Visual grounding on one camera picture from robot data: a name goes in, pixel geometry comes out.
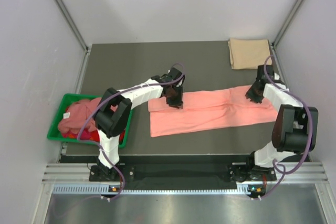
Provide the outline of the salmon pink t shirt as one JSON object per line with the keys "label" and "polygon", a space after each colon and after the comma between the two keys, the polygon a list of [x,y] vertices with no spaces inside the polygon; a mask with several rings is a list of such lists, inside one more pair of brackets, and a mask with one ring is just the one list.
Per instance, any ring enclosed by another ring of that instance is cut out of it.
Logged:
{"label": "salmon pink t shirt", "polygon": [[263,99],[262,103],[246,99],[245,93],[249,88],[239,86],[215,91],[185,92],[181,109],[168,106],[165,98],[150,100],[150,136],[274,122],[278,111],[267,99]]}

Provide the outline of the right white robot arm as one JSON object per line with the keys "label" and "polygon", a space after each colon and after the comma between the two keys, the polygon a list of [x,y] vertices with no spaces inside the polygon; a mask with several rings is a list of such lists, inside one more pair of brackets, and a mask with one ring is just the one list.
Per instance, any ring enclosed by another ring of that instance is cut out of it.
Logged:
{"label": "right white robot arm", "polygon": [[245,174],[252,180],[273,172],[273,160],[301,154],[304,158],[316,146],[319,112],[315,107],[304,107],[301,100],[289,93],[272,65],[260,65],[253,85],[245,94],[254,103],[269,100],[278,112],[271,141],[251,153]]}

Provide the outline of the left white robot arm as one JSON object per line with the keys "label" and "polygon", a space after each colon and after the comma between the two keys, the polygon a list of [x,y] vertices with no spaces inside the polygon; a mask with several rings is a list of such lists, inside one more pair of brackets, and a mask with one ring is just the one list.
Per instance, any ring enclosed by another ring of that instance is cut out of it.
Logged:
{"label": "left white robot arm", "polygon": [[183,107],[185,75],[172,67],[162,76],[153,76],[146,82],[128,89],[109,88],[102,96],[93,119],[99,135],[98,166],[107,180],[119,174],[119,138],[126,130],[131,111],[153,99],[164,97],[169,107]]}

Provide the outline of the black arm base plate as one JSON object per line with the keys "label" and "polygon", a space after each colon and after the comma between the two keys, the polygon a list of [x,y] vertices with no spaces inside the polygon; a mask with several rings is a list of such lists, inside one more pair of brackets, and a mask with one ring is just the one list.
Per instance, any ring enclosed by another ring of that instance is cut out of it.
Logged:
{"label": "black arm base plate", "polygon": [[118,164],[125,189],[235,189],[236,183],[276,180],[271,169],[248,171],[245,165],[226,164]]}

